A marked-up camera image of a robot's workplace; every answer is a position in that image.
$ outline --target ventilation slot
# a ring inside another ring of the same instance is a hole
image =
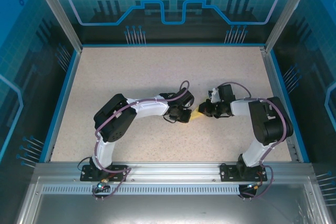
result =
[[[117,185],[101,195],[110,194]],[[95,185],[45,185],[43,194],[90,195]],[[117,195],[237,195],[238,185],[122,185]]]

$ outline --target yellow object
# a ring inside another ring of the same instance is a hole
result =
[[[191,112],[189,121],[191,121],[191,120],[193,120],[193,119],[196,119],[196,118],[198,118],[198,117],[204,115],[204,114],[202,114],[201,112],[198,111],[198,107],[199,107],[199,106],[197,106],[197,108],[195,108],[194,111]]]

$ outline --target speckled tabletop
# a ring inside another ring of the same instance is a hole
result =
[[[150,98],[177,92],[190,81],[192,109],[208,90],[225,81],[245,85],[253,97],[272,96],[257,47],[85,48],[82,52],[51,161],[79,161],[93,154],[93,116],[115,94]],[[236,98],[246,93],[233,86]],[[133,121],[117,141],[113,160],[120,162],[236,161],[253,139],[249,117],[207,118],[170,124],[161,116]],[[267,161],[290,161],[286,143]]]

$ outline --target wall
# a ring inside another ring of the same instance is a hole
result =
[[[317,175],[336,173],[335,1],[301,0],[274,48]]]
[[[142,44],[137,31],[151,43],[264,43],[287,0],[60,2],[84,44]]]
[[[45,0],[0,0],[0,5],[0,220],[5,224],[17,218],[73,47]]]

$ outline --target robotic arm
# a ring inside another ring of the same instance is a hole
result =
[[[272,97],[267,100],[279,109],[285,119],[285,138],[292,136],[293,126],[280,99]],[[254,132],[252,143],[249,149],[239,156],[236,169],[228,171],[237,172],[241,180],[248,181],[248,178],[254,178],[257,172],[263,171],[260,162],[284,133],[280,115],[267,102],[251,98],[236,100],[230,84],[209,91],[209,99],[199,106],[198,111],[215,118],[240,115],[251,118]]]
[[[98,133],[100,136],[97,159],[100,165],[109,169],[112,165],[112,152],[115,142],[124,136],[125,132],[135,119],[151,115],[169,116],[171,123],[187,123],[190,119],[191,110],[188,109],[194,102],[193,95],[186,91],[186,88],[180,88],[178,93],[161,93],[148,101],[137,102],[137,99],[125,98],[122,94],[116,94],[101,110],[94,116],[95,128],[98,129],[108,118],[120,108],[128,104],[134,105],[117,114],[109,121]],[[90,159],[90,165],[95,170],[101,170],[95,157]]]

